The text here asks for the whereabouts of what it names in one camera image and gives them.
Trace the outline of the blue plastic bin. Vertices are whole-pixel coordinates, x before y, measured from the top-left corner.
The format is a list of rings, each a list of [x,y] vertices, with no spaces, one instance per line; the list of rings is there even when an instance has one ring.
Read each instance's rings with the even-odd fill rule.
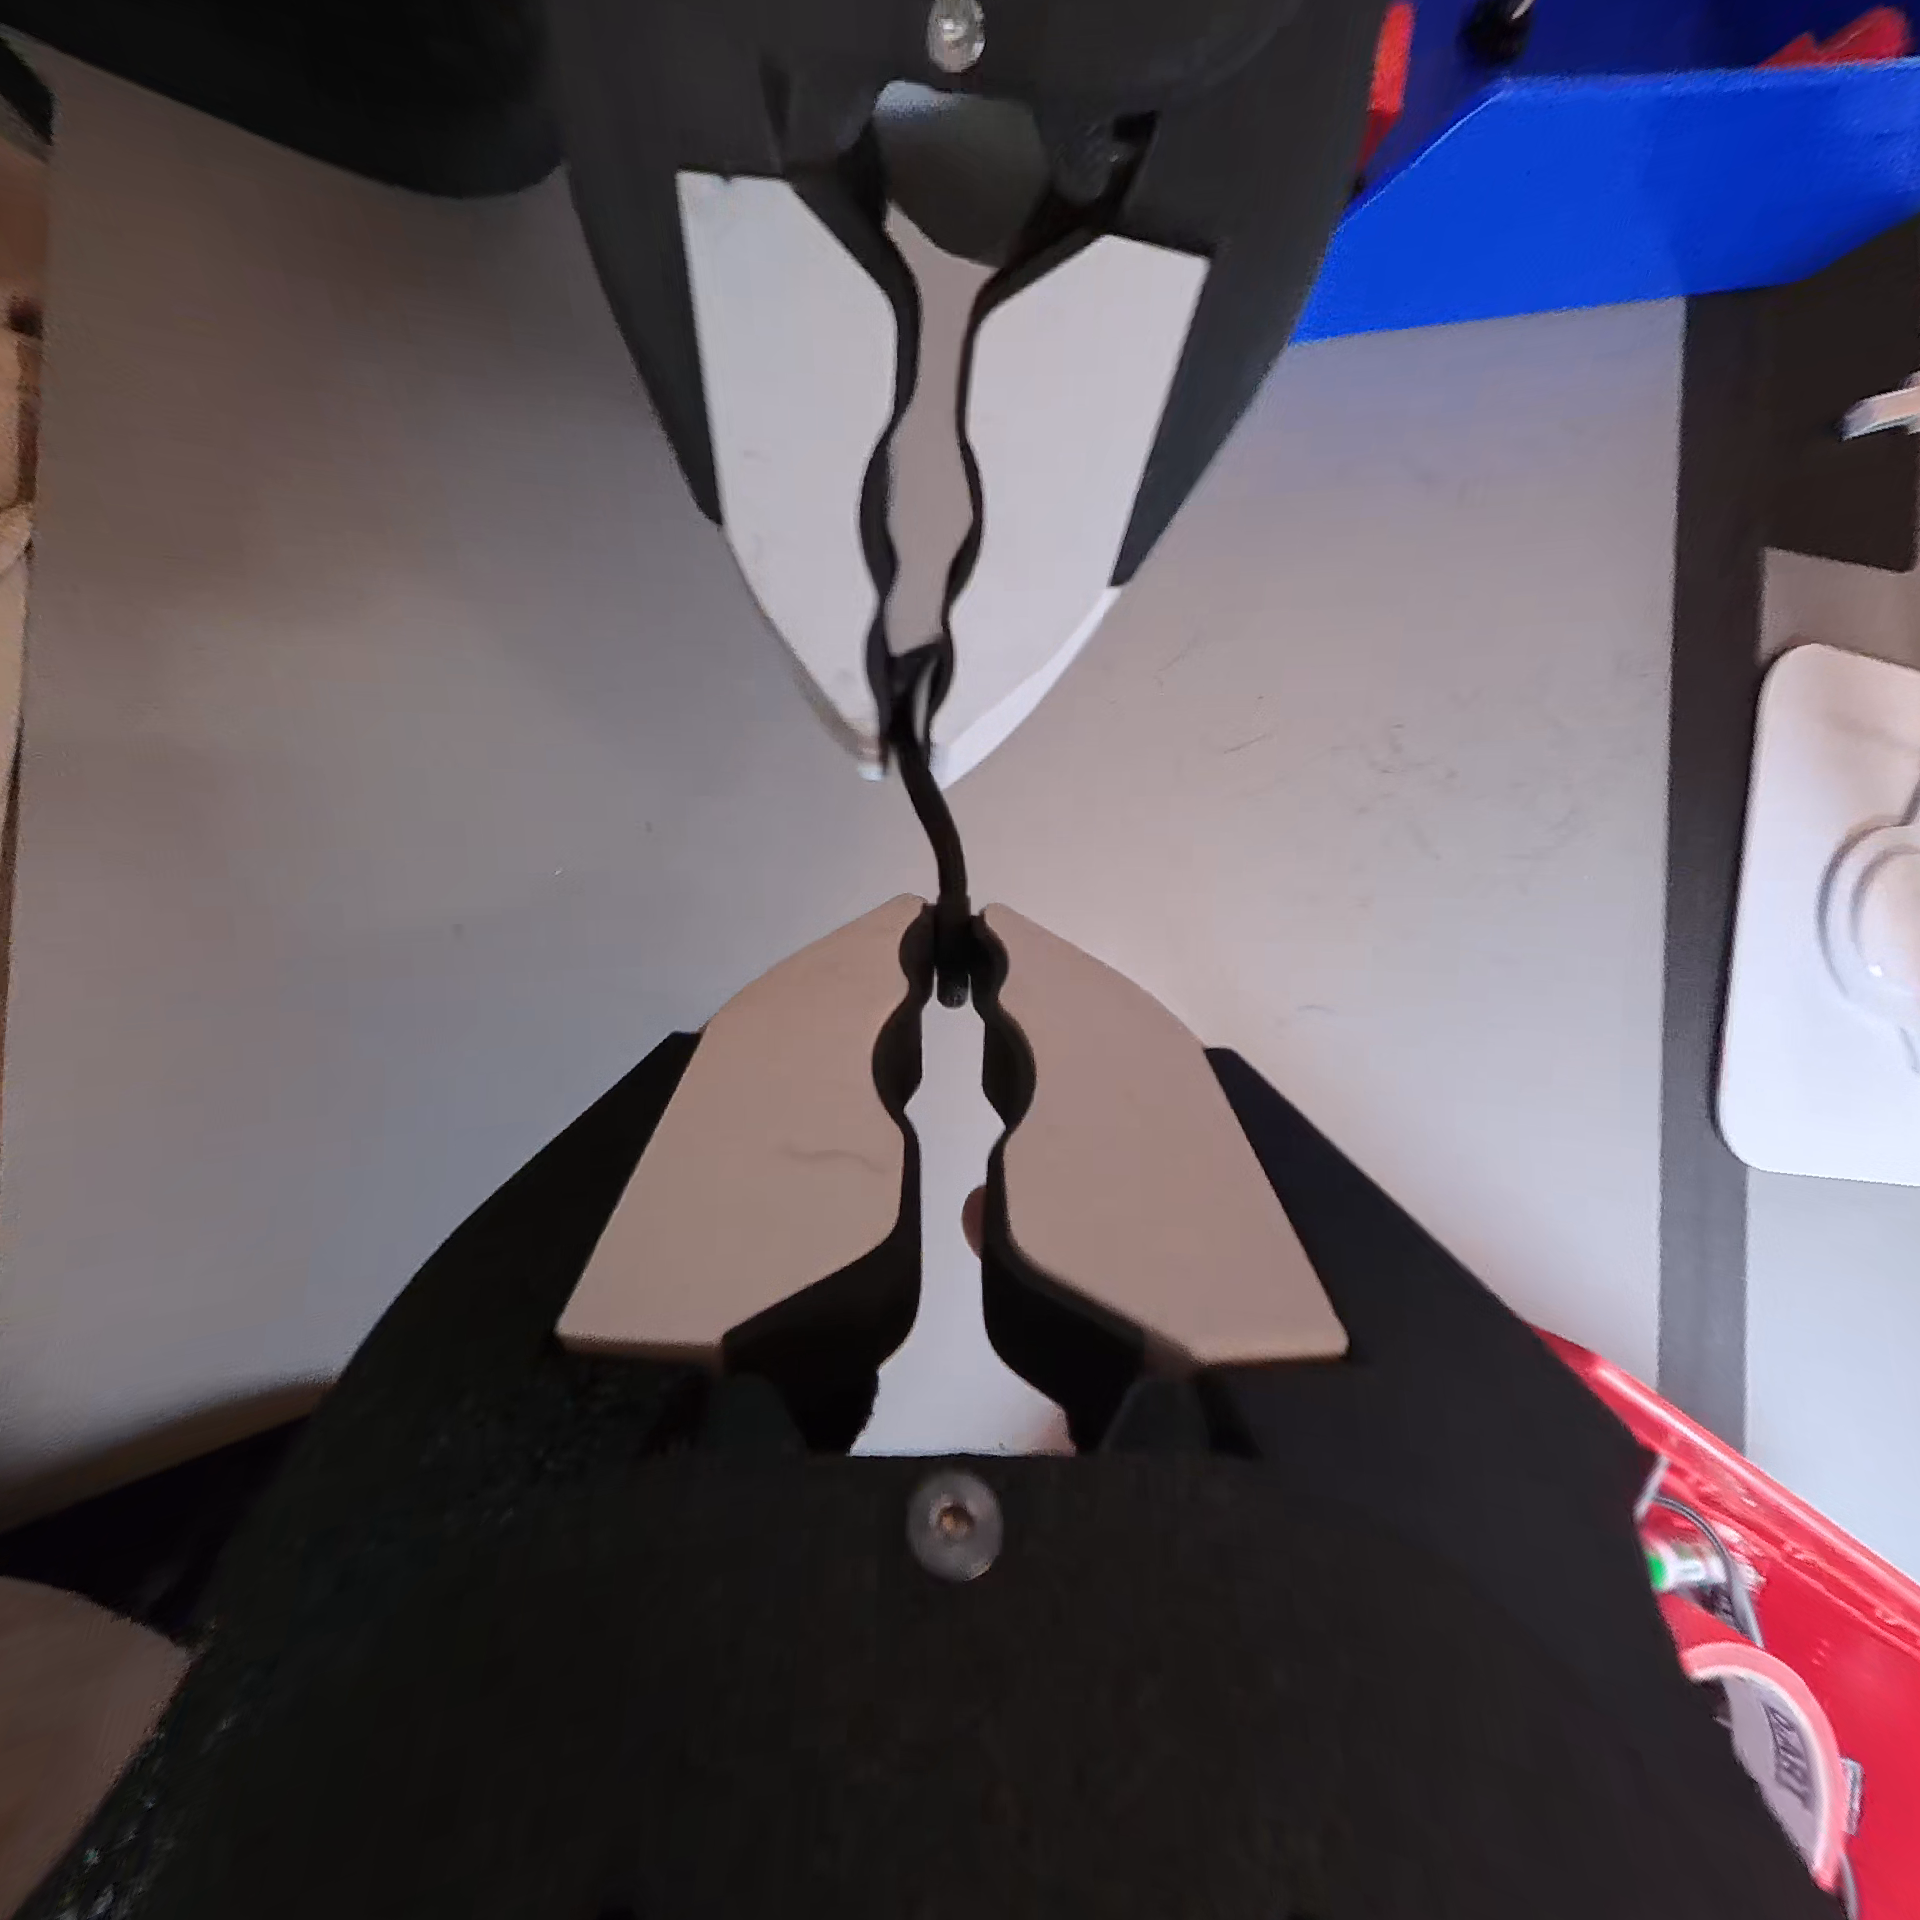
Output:
[[[1758,67],[1780,2],[1422,2],[1300,342],[1743,292],[1917,205],[1917,62]]]

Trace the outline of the pink tape roll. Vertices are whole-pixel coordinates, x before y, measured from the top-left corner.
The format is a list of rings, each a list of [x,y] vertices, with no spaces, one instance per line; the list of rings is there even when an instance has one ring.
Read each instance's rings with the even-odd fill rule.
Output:
[[[1687,1679],[1710,1695],[1737,1762],[1826,1893],[1851,1883],[1846,1841],[1853,1785],[1826,1709],[1780,1658],[1735,1638],[1678,1651]]]

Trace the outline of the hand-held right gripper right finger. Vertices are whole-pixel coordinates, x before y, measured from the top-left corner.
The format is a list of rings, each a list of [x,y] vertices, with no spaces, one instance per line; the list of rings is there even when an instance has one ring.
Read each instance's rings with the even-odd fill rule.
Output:
[[[995,903],[998,1010],[1033,1091],[1002,1147],[1013,1247],[1174,1365],[1340,1361],[1330,1295],[1189,1026]]]

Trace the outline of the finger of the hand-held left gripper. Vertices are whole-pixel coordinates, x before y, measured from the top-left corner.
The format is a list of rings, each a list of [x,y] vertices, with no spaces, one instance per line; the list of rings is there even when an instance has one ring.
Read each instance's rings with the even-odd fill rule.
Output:
[[[868,782],[892,713],[893,441],[921,292],[842,175],[676,179],[716,501],[810,703]]]
[[[918,238],[918,637],[950,637],[940,787],[1022,726],[1113,607],[1206,275],[1099,236],[974,322],[990,267]]]

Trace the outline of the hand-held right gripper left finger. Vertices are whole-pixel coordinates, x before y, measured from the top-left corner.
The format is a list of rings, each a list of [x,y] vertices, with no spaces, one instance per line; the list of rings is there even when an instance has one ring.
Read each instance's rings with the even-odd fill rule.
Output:
[[[905,1133],[875,1049],[907,1004],[895,897],[794,950],[702,1028],[561,1311],[574,1354],[719,1361],[731,1332],[879,1247]]]

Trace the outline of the person's beige hoodie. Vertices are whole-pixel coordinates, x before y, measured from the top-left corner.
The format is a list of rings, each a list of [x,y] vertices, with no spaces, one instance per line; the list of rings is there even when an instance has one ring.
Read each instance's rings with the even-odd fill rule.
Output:
[[[187,1652],[156,1630],[2,1580],[2,1915],[83,1835],[185,1670]]]

